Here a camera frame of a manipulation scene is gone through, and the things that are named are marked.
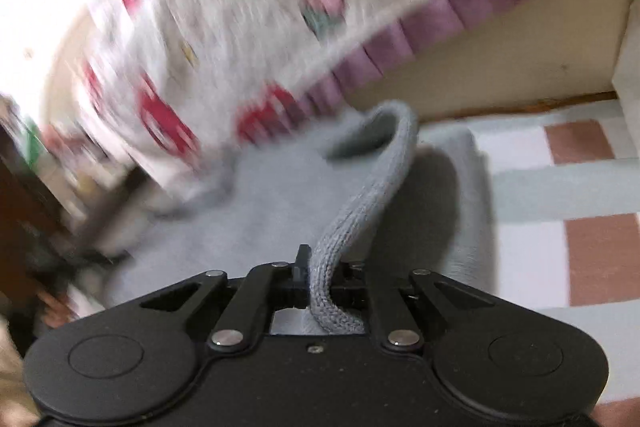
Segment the metal rivet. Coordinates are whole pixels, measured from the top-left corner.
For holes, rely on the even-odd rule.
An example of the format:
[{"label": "metal rivet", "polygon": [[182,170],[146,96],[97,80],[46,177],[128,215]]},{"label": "metal rivet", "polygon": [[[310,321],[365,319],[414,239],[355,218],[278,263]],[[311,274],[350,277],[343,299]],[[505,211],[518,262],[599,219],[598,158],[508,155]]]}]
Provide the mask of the metal rivet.
[{"label": "metal rivet", "polygon": [[320,353],[324,353],[324,347],[319,344],[311,344],[306,348],[306,352],[311,353],[312,355],[320,355]]},{"label": "metal rivet", "polygon": [[211,341],[217,346],[237,346],[244,339],[238,330],[220,330],[211,335]]},{"label": "metal rivet", "polygon": [[413,346],[420,342],[420,335],[412,330],[391,331],[388,340],[394,346]]}]

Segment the gray fleece blanket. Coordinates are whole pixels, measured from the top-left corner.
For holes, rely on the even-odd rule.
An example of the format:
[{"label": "gray fleece blanket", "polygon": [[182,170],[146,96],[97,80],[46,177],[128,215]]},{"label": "gray fleece blanket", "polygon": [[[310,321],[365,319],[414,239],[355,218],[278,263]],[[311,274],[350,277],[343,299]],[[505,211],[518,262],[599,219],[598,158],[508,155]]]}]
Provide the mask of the gray fleece blanket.
[{"label": "gray fleece blanket", "polygon": [[[176,216],[155,216],[132,261],[106,289],[114,305],[209,269],[243,277],[253,266],[293,261],[312,245],[311,309],[326,331],[362,327],[327,301],[340,258],[406,276],[425,267],[491,291],[490,193],[468,130],[422,133],[399,103],[368,116],[345,111],[303,134],[246,150],[223,194]],[[273,332],[318,332],[308,314],[276,317]]]}]

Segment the brown tile pattern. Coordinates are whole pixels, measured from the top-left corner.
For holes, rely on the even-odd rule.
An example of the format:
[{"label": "brown tile pattern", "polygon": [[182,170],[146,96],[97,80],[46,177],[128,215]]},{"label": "brown tile pattern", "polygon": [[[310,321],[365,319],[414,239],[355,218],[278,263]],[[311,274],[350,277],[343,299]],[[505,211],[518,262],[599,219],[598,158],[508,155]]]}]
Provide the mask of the brown tile pattern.
[{"label": "brown tile pattern", "polygon": [[602,427],[638,427],[640,398],[597,405],[592,418]]},{"label": "brown tile pattern", "polygon": [[556,165],[614,158],[602,126],[596,120],[549,125],[545,131]]},{"label": "brown tile pattern", "polygon": [[565,221],[571,306],[640,298],[636,214]]}]

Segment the black plastic mount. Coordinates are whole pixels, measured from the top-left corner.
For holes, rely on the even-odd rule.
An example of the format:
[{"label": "black plastic mount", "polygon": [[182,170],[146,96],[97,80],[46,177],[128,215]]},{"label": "black plastic mount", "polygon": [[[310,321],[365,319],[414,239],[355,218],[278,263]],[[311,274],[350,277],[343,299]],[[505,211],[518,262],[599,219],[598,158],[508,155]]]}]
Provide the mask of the black plastic mount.
[{"label": "black plastic mount", "polygon": [[368,333],[270,335],[275,311],[308,306],[308,254],[46,334],[24,364],[41,425],[596,425],[608,367],[591,337],[428,270],[341,264],[332,298]]}]

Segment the wooden baseboard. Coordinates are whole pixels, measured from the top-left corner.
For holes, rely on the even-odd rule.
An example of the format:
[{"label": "wooden baseboard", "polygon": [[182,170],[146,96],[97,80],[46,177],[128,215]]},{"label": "wooden baseboard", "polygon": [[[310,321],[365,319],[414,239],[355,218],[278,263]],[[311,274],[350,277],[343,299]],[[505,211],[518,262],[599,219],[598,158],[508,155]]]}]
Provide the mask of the wooden baseboard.
[{"label": "wooden baseboard", "polygon": [[603,100],[616,100],[618,98],[615,91],[597,92],[593,94],[581,94],[568,98],[546,98],[532,103],[513,105],[509,107],[484,107],[478,109],[465,109],[464,111],[452,113],[439,118],[422,118],[420,123],[428,123],[442,120],[460,120],[473,116],[498,116],[507,114],[535,114],[547,112],[554,109],[578,105],[581,103],[601,102]]}]

